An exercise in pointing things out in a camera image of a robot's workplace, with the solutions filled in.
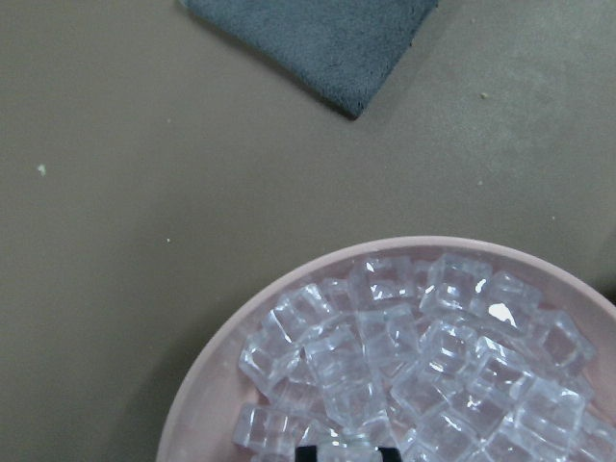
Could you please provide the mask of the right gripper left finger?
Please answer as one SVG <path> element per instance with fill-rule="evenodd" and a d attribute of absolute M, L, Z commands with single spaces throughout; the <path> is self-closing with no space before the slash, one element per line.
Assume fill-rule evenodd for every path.
<path fill-rule="evenodd" d="M 299 446 L 295 448 L 295 462 L 318 462 L 319 461 L 319 447 L 312 446 Z"/>

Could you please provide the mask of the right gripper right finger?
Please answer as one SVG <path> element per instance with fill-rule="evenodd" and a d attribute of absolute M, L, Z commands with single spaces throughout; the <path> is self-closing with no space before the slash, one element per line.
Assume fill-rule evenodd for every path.
<path fill-rule="evenodd" d="M 383 462 L 400 462 L 399 449 L 394 447 L 377 447 Z"/>

